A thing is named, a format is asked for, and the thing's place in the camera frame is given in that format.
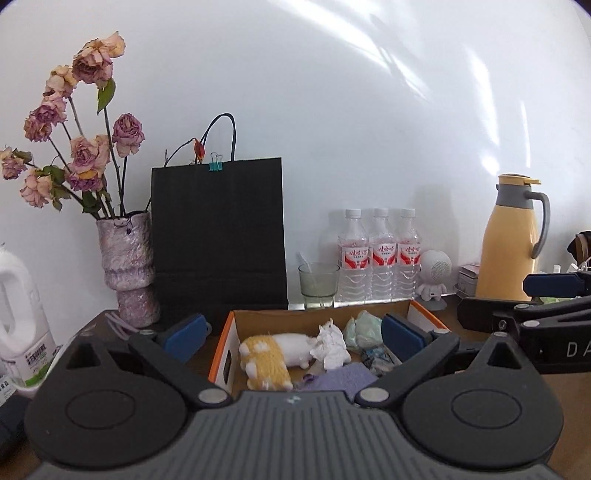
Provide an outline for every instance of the pink textured vase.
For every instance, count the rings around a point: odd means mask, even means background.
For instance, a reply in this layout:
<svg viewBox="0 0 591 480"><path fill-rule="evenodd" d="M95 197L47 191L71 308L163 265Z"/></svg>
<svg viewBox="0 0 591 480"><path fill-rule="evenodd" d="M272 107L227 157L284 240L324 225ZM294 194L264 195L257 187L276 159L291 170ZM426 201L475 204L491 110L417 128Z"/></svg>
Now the pink textured vase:
<svg viewBox="0 0 591 480"><path fill-rule="evenodd" d="M106 285L117 292L119 315L136 328L158 321L151 222L148 212L128 218L97 220Z"/></svg>

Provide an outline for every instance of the water bottle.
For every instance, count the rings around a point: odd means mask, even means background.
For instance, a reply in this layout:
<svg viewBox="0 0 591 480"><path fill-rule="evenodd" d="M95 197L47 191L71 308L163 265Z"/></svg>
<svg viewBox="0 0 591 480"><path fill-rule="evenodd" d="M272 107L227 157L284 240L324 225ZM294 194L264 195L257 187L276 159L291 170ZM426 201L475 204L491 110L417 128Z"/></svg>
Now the water bottle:
<svg viewBox="0 0 591 480"><path fill-rule="evenodd" d="M388 209L374 210L374 229L369 237L371 255L371 299L392 298L392 277L396 262L396 235L388 224Z"/></svg>
<svg viewBox="0 0 591 480"><path fill-rule="evenodd" d="M363 303L367 299L369 238L361 224L361 210L345 211L346 226L339 235L338 302Z"/></svg>
<svg viewBox="0 0 591 480"><path fill-rule="evenodd" d="M414 208L402 209L396 260L396 296L413 298L421 260L421 238L413 225Z"/></svg>

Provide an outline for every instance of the small white box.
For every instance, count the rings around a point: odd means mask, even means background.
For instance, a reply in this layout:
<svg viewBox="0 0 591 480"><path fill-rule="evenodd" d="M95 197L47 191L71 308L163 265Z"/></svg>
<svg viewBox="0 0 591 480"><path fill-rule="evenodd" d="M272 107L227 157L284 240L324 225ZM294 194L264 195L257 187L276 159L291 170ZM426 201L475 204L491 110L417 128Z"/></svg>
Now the small white box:
<svg viewBox="0 0 591 480"><path fill-rule="evenodd" d="M457 276L457 288L465 295L473 297L476 295L476 284L478 283L478 274L480 273L479 264L469 264L460 267Z"/></svg>

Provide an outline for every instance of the binder clip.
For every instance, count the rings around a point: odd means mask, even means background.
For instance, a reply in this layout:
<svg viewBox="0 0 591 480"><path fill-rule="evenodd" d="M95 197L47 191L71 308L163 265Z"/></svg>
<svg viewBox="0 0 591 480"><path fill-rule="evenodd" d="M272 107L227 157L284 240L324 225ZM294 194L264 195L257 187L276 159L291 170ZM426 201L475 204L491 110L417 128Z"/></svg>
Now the binder clip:
<svg viewBox="0 0 591 480"><path fill-rule="evenodd" d="M223 170L223 155L219 155L216 152L210 153L212 161L209 164L209 171L222 171Z"/></svg>

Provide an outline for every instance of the drinking glass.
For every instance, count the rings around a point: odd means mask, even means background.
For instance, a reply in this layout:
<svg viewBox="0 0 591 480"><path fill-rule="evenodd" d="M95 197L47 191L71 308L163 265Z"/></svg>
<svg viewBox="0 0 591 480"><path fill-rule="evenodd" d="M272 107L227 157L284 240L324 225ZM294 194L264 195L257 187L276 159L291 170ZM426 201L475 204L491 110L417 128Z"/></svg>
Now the drinking glass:
<svg viewBox="0 0 591 480"><path fill-rule="evenodd" d="M340 267L332 263L315 262L300 265L298 270L306 310L332 307L335 303Z"/></svg>

